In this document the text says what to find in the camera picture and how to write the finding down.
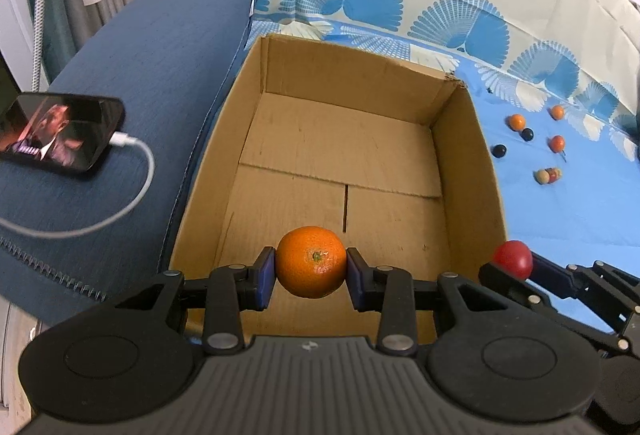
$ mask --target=man on phone screen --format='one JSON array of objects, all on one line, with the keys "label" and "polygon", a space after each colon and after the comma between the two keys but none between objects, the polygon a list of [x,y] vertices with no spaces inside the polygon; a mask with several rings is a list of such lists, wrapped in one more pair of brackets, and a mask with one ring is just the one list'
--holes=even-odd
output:
[{"label": "man on phone screen", "polygon": [[53,161],[68,167],[74,163],[75,152],[68,147],[60,133],[69,124],[69,107],[55,104],[42,116],[26,138],[10,144],[5,151]]}]

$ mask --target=orange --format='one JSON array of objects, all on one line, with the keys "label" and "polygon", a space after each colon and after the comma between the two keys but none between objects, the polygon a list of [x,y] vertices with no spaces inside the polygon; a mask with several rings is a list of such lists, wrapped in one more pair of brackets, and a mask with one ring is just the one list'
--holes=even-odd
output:
[{"label": "orange", "polygon": [[556,104],[551,108],[551,110],[549,110],[549,113],[555,120],[560,120],[564,117],[564,108],[559,104]]},{"label": "orange", "polygon": [[564,137],[562,137],[562,135],[556,135],[549,141],[549,148],[551,148],[553,153],[564,151]]},{"label": "orange", "polygon": [[342,285],[346,274],[347,251],[328,229],[299,227],[284,235],[276,249],[276,276],[295,296],[327,296]]},{"label": "orange", "polygon": [[526,119],[519,113],[511,115],[509,118],[509,128],[513,131],[522,131],[527,126]]}]

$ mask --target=black ball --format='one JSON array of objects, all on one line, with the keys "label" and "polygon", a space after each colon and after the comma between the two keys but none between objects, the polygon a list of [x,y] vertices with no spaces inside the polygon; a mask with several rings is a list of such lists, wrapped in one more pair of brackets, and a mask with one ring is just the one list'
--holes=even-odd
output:
[{"label": "black ball", "polygon": [[493,148],[491,148],[491,154],[495,158],[501,159],[507,154],[507,147],[504,144],[496,144]]},{"label": "black ball", "polygon": [[533,130],[530,128],[525,128],[520,132],[520,136],[527,142],[533,140]]}]

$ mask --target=wooden floor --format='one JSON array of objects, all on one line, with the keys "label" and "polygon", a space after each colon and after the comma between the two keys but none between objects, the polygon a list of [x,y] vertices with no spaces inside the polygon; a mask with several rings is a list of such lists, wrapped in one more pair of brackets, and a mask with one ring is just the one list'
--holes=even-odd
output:
[{"label": "wooden floor", "polygon": [[37,323],[0,297],[0,435],[13,435],[31,418],[31,407],[18,380],[18,360]]}]

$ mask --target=blue sofa armrest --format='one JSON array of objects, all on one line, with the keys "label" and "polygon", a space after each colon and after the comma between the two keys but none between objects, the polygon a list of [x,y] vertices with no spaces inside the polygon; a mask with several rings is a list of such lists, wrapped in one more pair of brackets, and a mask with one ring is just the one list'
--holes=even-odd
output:
[{"label": "blue sofa armrest", "polygon": [[[124,101],[156,177],[138,207],[97,233],[35,240],[0,227],[0,294],[52,325],[163,271],[200,152],[241,65],[252,0],[134,0],[64,68],[51,92]],[[0,213],[32,229],[94,224],[140,190],[145,158],[110,151],[88,179],[0,163]]]}]

